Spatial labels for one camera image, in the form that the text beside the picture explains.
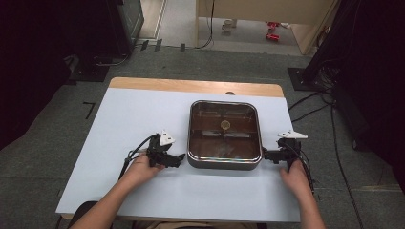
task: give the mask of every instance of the white floor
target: white floor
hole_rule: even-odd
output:
[[[143,13],[146,18],[148,11],[144,10]],[[150,43],[153,44],[154,41],[162,39],[161,44],[163,46],[179,47],[183,43],[186,47],[195,47],[195,18],[195,0],[166,0],[157,39],[150,39]],[[291,29],[276,28],[273,33],[280,35],[280,39],[279,41],[272,41],[266,40],[268,29],[266,22],[239,20],[237,28],[231,33],[224,33],[222,30],[223,23],[224,19],[213,19],[213,41],[205,49],[302,55]],[[210,25],[210,18],[201,17],[199,19],[198,47],[205,44],[210,36],[208,25]]]

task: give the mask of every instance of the table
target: table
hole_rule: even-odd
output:
[[[213,0],[197,0],[199,17],[211,17]],[[302,54],[309,53],[318,34],[331,24],[339,0],[216,0],[214,18],[290,23]]]
[[[229,91],[236,95],[224,94]],[[189,109],[200,99],[254,105],[263,145],[270,150],[277,148],[278,133],[292,130],[278,85],[114,78],[56,213],[69,219],[82,202],[101,199],[117,182],[128,152],[155,132],[165,129],[176,139],[169,154],[185,153]],[[117,218],[299,221],[297,200],[278,174],[283,166],[261,161],[253,171],[205,170],[185,159],[179,168],[163,170],[131,193]]]

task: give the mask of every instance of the gray carpet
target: gray carpet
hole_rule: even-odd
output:
[[[92,126],[97,108],[116,76],[272,83],[282,86],[288,104],[309,93],[295,92],[287,67],[306,67],[309,57],[242,52],[216,52],[153,47],[135,53],[122,65],[112,67],[104,83],[78,82],[62,86],[25,135],[0,152],[0,228],[54,228],[54,212],[81,147]],[[90,105],[96,106],[85,119]],[[294,108],[291,119],[323,105],[313,97]],[[352,149],[350,133],[334,111],[338,148],[343,169],[365,228],[404,228],[405,198],[395,186],[391,168],[371,152]],[[359,228],[333,148],[330,108],[294,123],[307,134],[307,153],[322,216],[329,228]],[[384,187],[370,191],[366,186]],[[60,228],[66,228],[63,219]],[[115,228],[130,228],[119,222]],[[298,223],[270,223],[269,228],[299,228]]]

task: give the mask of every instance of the white tabletop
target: white tabletop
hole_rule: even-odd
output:
[[[70,216],[101,199],[117,182],[124,158],[149,135],[166,130],[176,139],[168,151],[186,153],[190,106],[197,100],[247,102],[256,107],[263,146],[277,149],[277,134],[292,130],[280,97],[196,94],[109,88],[100,105],[56,213]],[[253,171],[196,169],[187,159],[161,171],[131,193],[118,216],[130,219],[299,221],[298,203],[279,169],[262,160]]]

